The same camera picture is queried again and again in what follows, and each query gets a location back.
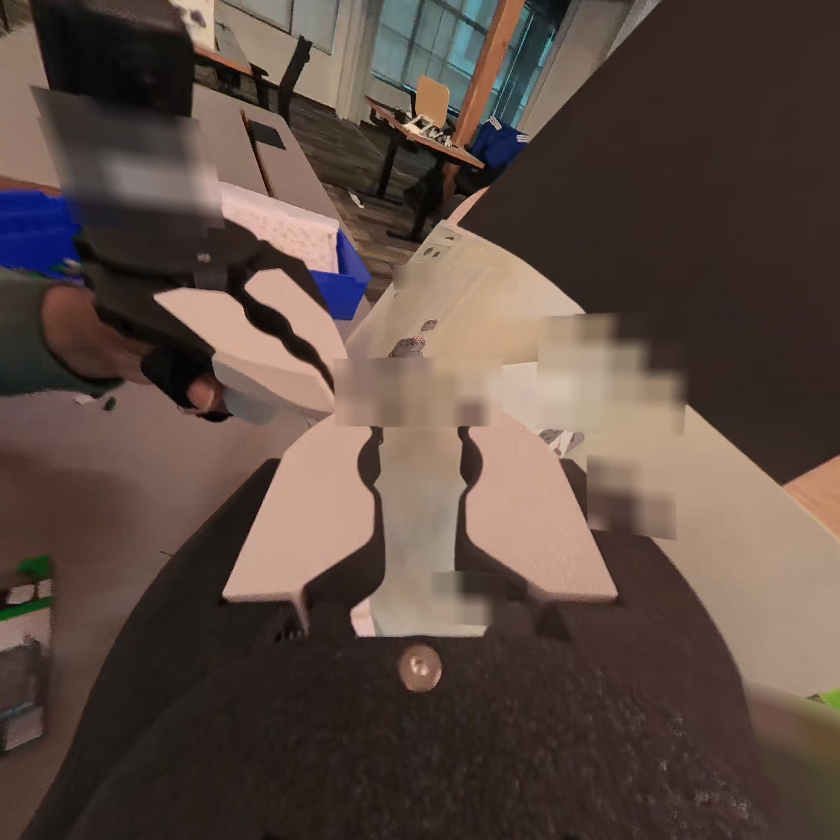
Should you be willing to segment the dark panel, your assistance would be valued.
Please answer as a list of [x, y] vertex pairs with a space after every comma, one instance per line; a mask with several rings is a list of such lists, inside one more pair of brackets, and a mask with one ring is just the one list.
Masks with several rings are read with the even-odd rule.
[[838, 456], [839, 2], [659, 3], [464, 217], [681, 352], [781, 485]]

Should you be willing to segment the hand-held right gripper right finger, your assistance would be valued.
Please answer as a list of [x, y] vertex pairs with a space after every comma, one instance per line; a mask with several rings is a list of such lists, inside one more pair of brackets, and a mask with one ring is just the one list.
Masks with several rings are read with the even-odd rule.
[[456, 571], [494, 596], [614, 602], [616, 585], [558, 456], [522, 425], [460, 427]]

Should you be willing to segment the green toy set box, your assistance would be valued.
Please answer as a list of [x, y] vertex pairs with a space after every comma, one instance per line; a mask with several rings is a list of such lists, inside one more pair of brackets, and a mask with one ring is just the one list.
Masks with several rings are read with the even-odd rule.
[[748, 683], [765, 768], [801, 838], [839, 838], [839, 688], [807, 697]]

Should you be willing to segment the person's left hand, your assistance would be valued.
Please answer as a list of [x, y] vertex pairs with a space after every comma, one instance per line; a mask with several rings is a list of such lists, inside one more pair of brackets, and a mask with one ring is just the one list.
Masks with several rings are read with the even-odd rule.
[[141, 364], [154, 347], [101, 321], [88, 290], [67, 284], [50, 288], [41, 305], [41, 323], [47, 348], [77, 378], [152, 384]]

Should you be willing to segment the grey brick model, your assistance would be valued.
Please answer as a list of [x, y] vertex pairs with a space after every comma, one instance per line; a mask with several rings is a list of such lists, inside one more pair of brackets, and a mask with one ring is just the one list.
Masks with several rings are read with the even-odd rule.
[[23, 560], [1, 576], [1, 754], [47, 730], [53, 636], [53, 565]]

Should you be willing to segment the building instruction booklet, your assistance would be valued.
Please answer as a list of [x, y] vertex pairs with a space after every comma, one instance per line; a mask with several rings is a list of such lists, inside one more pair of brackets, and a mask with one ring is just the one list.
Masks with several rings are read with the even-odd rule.
[[520, 258], [438, 223], [350, 337], [356, 358], [501, 360], [500, 407], [641, 523], [700, 597], [749, 682], [838, 687], [838, 531], [692, 407], [641, 406], [641, 350]]

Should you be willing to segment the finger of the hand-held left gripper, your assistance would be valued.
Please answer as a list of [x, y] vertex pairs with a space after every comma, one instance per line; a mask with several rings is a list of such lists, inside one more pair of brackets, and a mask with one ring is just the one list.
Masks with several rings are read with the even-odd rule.
[[277, 337], [297, 361], [334, 388], [337, 361], [347, 353], [329, 312], [283, 269], [264, 269], [251, 278], [251, 299], [269, 310], [268, 333]]
[[317, 369], [248, 321], [222, 291], [173, 289], [154, 300], [213, 349], [212, 367], [231, 414], [278, 414], [296, 408], [331, 414], [334, 398]]

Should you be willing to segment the brown wooden table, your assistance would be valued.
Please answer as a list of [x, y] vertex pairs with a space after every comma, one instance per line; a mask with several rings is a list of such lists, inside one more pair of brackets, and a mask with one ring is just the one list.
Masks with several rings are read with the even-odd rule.
[[440, 208], [444, 201], [445, 167], [452, 164], [470, 165], [482, 169], [484, 163], [467, 150], [453, 143], [450, 136], [445, 135], [443, 140], [433, 137], [428, 128], [431, 122], [423, 115], [418, 115], [408, 122], [400, 122], [395, 111], [383, 103], [369, 96], [364, 97], [364, 103], [378, 120], [387, 126], [390, 132], [389, 143], [375, 189], [372, 192], [363, 192], [364, 197], [374, 198], [377, 201], [400, 203], [396, 199], [388, 198], [386, 192], [392, 176], [396, 153], [402, 141], [413, 142], [424, 147], [435, 158], [433, 167], [420, 181], [421, 195], [416, 200], [416, 212], [411, 230], [408, 233], [394, 229], [386, 230], [386, 234], [390, 238], [418, 245], [424, 239], [426, 221]]

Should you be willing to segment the light wooden stand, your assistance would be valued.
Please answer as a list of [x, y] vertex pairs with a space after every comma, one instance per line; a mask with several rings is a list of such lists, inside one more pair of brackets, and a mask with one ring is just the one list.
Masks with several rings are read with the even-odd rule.
[[421, 75], [416, 83], [413, 116], [403, 125], [408, 135], [435, 142], [445, 140], [448, 126], [449, 90], [441, 82]]

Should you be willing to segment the blue striped jacket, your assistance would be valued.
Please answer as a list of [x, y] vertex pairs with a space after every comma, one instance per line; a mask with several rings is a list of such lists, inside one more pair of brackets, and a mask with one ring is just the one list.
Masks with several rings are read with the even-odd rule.
[[469, 153], [482, 163], [476, 173], [490, 177], [502, 173], [530, 143], [527, 133], [515, 129], [496, 116], [489, 116], [479, 127]]

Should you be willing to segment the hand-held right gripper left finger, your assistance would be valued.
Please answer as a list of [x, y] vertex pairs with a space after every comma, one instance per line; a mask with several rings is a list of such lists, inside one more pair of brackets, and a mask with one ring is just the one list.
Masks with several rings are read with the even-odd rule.
[[384, 577], [382, 432], [323, 420], [282, 456], [223, 588], [228, 603], [286, 602], [308, 629], [321, 604], [372, 634], [370, 596]]

